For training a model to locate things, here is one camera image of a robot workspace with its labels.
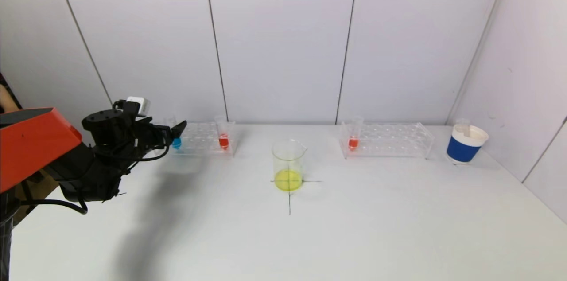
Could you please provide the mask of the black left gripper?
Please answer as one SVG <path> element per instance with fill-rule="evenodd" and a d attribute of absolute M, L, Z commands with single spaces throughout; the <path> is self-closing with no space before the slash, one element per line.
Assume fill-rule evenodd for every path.
<path fill-rule="evenodd" d="M 138 140 L 137 146 L 146 150 L 164 149 L 171 144 L 172 139 L 182 136 L 186 126 L 186 120 L 171 128 L 155 124 L 136 125 L 135 137 Z"/>

